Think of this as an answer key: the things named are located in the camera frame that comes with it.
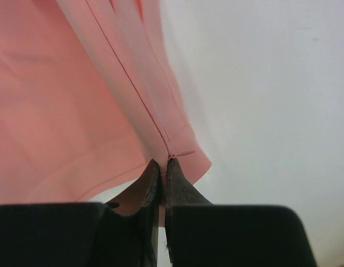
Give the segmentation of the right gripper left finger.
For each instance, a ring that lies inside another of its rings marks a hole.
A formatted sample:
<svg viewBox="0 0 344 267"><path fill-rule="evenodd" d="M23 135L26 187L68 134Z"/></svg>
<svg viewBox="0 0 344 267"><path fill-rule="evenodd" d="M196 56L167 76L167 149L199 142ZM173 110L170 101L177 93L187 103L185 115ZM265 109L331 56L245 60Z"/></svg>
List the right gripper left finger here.
<svg viewBox="0 0 344 267"><path fill-rule="evenodd" d="M108 201L107 205L116 214L131 216L141 208L150 206L156 197L159 200L159 190L160 168L154 160L151 160L141 176L124 191Z"/></svg>

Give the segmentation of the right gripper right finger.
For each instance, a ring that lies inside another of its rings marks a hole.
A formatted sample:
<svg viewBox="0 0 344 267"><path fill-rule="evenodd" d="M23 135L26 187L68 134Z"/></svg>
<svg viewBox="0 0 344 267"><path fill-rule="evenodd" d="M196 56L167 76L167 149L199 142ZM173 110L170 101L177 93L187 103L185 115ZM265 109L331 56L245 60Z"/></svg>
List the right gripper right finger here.
<svg viewBox="0 0 344 267"><path fill-rule="evenodd" d="M186 179L176 158L172 158L168 162L165 194L166 207L213 205Z"/></svg>

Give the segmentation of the pink pleated skirt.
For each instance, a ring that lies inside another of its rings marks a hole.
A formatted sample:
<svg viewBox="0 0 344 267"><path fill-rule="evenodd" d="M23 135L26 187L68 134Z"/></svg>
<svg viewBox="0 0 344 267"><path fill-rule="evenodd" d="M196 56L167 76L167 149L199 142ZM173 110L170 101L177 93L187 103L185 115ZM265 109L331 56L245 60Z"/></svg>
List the pink pleated skirt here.
<svg viewBox="0 0 344 267"><path fill-rule="evenodd" d="M86 201L199 147L159 1L0 1L0 204Z"/></svg>

